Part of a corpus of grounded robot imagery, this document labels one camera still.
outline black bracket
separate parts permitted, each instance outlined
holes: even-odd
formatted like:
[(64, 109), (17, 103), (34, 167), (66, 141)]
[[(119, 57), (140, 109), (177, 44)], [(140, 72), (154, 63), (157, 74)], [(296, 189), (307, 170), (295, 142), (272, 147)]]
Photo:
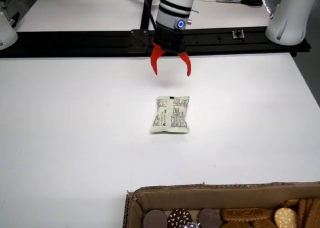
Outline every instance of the black bracket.
[(148, 30), (135, 29), (130, 31), (128, 52), (144, 54), (148, 49)]

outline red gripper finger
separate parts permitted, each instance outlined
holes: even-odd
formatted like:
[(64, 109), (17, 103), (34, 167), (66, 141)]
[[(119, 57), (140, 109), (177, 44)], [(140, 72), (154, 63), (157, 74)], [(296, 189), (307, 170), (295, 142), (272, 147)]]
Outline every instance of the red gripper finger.
[(191, 62), (190, 62), (188, 54), (186, 52), (183, 52), (183, 53), (178, 54), (178, 56), (186, 63), (186, 67), (187, 67), (186, 74), (189, 77), (191, 74)]
[(158, 75), (157, 60), (160, 56), (162, 56), (165, 53), (165, 51), (162, 50), (159, 45), (155, 45), (155, 44), (153, 45), (154, 45), (154, 48), (151, 53), (151, 66), (153, 68), (155, 75)]

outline white cylinder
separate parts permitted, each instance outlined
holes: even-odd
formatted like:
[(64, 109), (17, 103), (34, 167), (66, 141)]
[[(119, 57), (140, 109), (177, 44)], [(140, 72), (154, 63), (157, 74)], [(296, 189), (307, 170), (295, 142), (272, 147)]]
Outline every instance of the white cylinder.
[(0, 13), (0, 50), (6, 49), (18, 40), (18, 35), (11, 27), (4, 13)]
[(281, 0), (266, 29), (266, 36), (281, 45), (297, 45), (306, 36), (309, 15), (316, 0)]
[(194, 0), (160, 0), (157, 23), (170, 28), (186, 28)]

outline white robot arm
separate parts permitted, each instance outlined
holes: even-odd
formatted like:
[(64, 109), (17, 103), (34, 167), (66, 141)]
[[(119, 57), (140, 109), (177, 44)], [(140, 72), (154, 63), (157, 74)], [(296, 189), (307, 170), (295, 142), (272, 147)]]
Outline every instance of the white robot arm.
[[(191, 63), (184, 48), (182, 30), (189, 20), (194, 0), (161, 0), (153, 37), (151, 65), (155, 74), (157, 59), (165, 52), (178, 54), (187, 64), (189, 76)], [(306, 35), (306, 25), (315, 0), (281, 0), (266, 30), (266, 36), (274, 43), (297, 45)]]
[(20, 13), (16, 13), (10, 18), (7, 13), (5, 1), (6, 0), (0, 0), (0, 50), (11, 46), (18, 39), (14, 27), (18, 23)]
[(165, 52), (179, 55), (187, 64), (187, 75), (191, 74), (191, 62), (186, 53), (182, 30), (192, 24), (189, 16), (193, 3), (194, 0), (160, 0), (151, 55), (155, 74), (158, 74), (157, 60)]

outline gray floor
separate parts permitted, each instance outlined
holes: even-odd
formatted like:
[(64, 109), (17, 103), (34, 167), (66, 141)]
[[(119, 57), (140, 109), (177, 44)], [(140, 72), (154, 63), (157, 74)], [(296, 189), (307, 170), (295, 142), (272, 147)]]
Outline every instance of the gray floor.
[[(11, 15), (15, 12), (21, 12), (23, 17), (36, 0), (9, 0), (8, 11)], [(265, 0), (266, 6), (272, 10), (280, 0)], [(320, 0), (311, 13), (308, 25), (306, 38), (312, 46), (309, 53), (299, 53), (294, 61), (296, 62), (302, 76), (308, 84), (314, 98), (320, 105)]]

